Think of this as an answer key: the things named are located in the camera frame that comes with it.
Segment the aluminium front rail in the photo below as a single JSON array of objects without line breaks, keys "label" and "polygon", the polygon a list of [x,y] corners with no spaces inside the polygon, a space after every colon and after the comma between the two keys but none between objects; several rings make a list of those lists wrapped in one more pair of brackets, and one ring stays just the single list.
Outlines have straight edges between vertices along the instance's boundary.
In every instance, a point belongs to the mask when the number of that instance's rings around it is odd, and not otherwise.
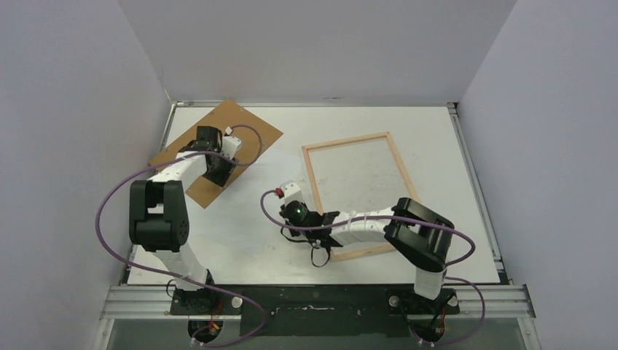
[{"label": "aluminium front rail", "polygon": [[[478,316],[480,296],[468,285],[455,284],[461,316]],[[535,319],[528,288],[525,285],[479,285],[485,300],[486,317]],[[120,286],[111,287],[101,312],[101,319],[173,319],[173,303],[165,287]]]}]

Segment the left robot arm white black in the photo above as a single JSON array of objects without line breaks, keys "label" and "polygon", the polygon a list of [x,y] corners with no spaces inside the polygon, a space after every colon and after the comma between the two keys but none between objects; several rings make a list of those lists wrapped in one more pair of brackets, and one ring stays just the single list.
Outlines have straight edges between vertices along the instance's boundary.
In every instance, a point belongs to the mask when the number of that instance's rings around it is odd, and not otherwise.
[{"label": "left robot arm white black", "polygon": [[197,128],[196,138],[182,147],[172,164],[147,180],[130,185],[129,236],[133,244],[157,257],[175,273],[177,289],[189,293],[189,304],[199,314],[216,308],[217,293],[206,285],[212,276],[188,244],[189,214],[185,192],[198,179],[222,188],[236,167],[242,141],[232,128]]}]

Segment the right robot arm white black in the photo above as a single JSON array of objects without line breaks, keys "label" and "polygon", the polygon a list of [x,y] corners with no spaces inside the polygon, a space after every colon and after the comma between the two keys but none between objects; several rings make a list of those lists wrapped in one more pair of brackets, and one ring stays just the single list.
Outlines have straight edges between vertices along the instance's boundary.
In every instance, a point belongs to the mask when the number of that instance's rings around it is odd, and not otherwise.
[{"label": "right robot arm white black", "polygon": [[415,268],[412,303],[423,313],[441,303],[447,270],[447,253],[455,225],[411,198],[368,213],[331,211],[320,214],[294,200],[281,206],[279,214],[292,235],[330,250],[360,243],[389,243]]}]

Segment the clear acrylic frame pane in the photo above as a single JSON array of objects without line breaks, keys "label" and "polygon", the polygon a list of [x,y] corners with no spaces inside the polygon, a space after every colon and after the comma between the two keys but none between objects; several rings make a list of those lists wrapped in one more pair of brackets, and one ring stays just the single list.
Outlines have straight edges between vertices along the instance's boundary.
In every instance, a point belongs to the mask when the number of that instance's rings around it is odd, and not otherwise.
[{"label": "clear acrylic frame pane", "polygon": [[420,198],[389,132],[302,146],[317,211],[368,212]]}]

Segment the brown frame backing board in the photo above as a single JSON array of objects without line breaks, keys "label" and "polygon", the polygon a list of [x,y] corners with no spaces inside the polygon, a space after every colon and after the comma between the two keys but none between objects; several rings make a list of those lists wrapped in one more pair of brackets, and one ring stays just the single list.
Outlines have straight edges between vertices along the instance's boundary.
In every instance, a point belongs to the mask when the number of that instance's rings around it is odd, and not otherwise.
[{"label": "brown frame backing board", "polygon": [[[222,136],[226,127],[232,127],[234,136],[243,142],[233,159],[221,154]],[[158,164],[158,171],[165,170],[164,162],[179,155],[198,151],[212,151],[218,155],[198,155],[188,162],[202,161],[205,172],[188,182],[186,194],[202,208],[208,207],[233,183],[254,161],[271,147],[283,132],[259,118],[231,99],[226,99],[189,127],[177,139],[155,155],[149,165]]]}]

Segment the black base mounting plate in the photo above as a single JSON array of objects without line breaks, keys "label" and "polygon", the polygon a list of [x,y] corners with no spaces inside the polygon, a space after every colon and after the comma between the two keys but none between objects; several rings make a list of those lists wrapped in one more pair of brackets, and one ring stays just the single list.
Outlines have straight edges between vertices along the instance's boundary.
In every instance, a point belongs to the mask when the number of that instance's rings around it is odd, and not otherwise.
[{"label": "black base mounting plate", "polygon": [[224,326],[237,319],[241,335],[258,327],[260,336],[407,337],[459,314],[460,307],[453,288],[428,300],[411,284],[223,284],[218,292],[175,290],[169,312],[202,316],[203,326],[209,319]]}]

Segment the white photo paper sheet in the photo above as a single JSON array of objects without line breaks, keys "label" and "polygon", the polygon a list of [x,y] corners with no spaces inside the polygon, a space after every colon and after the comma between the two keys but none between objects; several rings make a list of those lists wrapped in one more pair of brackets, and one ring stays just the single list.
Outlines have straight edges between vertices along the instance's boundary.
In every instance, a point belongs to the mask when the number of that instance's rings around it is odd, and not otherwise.
[{"label": "white photo paper sheet", "polygon": [[269,149],[208,207],[186,198],[189,246],[217,284],[314,284],[310,246],[294,244],[262,213],[261,195],[305,176],[301,156]]}]

